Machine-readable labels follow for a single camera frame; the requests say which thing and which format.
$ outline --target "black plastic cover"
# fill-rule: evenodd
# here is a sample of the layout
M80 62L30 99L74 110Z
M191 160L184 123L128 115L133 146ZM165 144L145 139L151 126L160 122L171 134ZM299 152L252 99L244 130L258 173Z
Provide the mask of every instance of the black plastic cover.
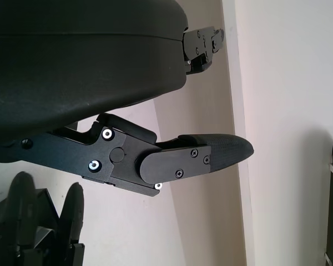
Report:
M175 0L0 0L0 35L123 34L182 40Z

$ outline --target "white surface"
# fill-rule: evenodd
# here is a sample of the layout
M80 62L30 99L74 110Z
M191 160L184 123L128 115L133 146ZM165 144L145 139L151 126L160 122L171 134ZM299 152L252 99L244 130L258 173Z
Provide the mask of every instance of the white surface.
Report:
M153 101L113 113L159 135ZM80 122L79 129L89 129L93 121ZM83 186L85 211L80 241L85 244L84 265L185 265L169 184L164 184L160 194L151 198L17 162L0 164L0 200L6 197L11 180L20 171L30 173L37 188L48 188L58 213L70 185L79 182Z
M237 136L247 138L245 132L244 101L241 82L238 30L235 14L235 0L222 0L224 14L224 32L226 39L226 51L228 56L231 99L233 107L234 133ZM243 217L244 242L246 251L246 263L255 265L253 214L251 210L250 186L248 175L248 160L238 164L239 183L241 190L241 205Z
M235 14L255 265L324 265L333 1L235 0Z
M220 0L179 0L189 29L223 26ZM225 49L185 87L156 98L162 140L180 134L234 132ZM245 249L236 167L170 184L189 266L244 266Z

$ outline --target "screw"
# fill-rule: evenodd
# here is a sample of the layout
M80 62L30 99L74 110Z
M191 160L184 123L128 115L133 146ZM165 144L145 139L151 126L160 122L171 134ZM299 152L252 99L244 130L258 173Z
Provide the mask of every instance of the screw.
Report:
M93 160L89 163L89 170L90 172L96 173L100 171L101 163L98 160Z
M210 156L205 156L204 164L208 165L210 163Z
M156 190L160 190L160 189L162 188L162 186L163 186L163 184L162 184L162 183L159 183L159 184L155 184L155 185L154 185L154 188L155 188Z
M104 140L112 140L113 137L113 131L111 129L105 129L104 131L102 131L102 138Z
M191 151L191 157L196 158L199 154L199 151L197 149Z
M183 171L183 169L179 169L179 170L177 170L177 172L175 173L176 178L182 178L183 175L184 175L184 171Z
M21 147L25 150L31 149L33 146L33 141L30 139L24 139L21 141Z

